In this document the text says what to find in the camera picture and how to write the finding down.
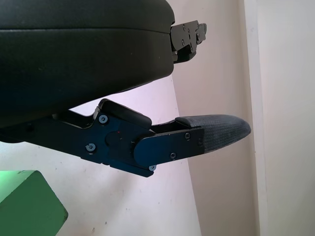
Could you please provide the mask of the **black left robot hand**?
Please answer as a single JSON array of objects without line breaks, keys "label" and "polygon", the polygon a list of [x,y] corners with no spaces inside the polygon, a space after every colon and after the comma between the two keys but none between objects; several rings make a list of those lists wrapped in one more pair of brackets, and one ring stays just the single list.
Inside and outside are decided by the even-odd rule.
[{"label": "black left robot hand", "polygon": [[165,0],[1,1],[1,141],[150,177],[158,164],[245,138],[250,125],[235,116],[154,125],[107,99],[169,76],[206,32],[198,21],[176,25]]}]

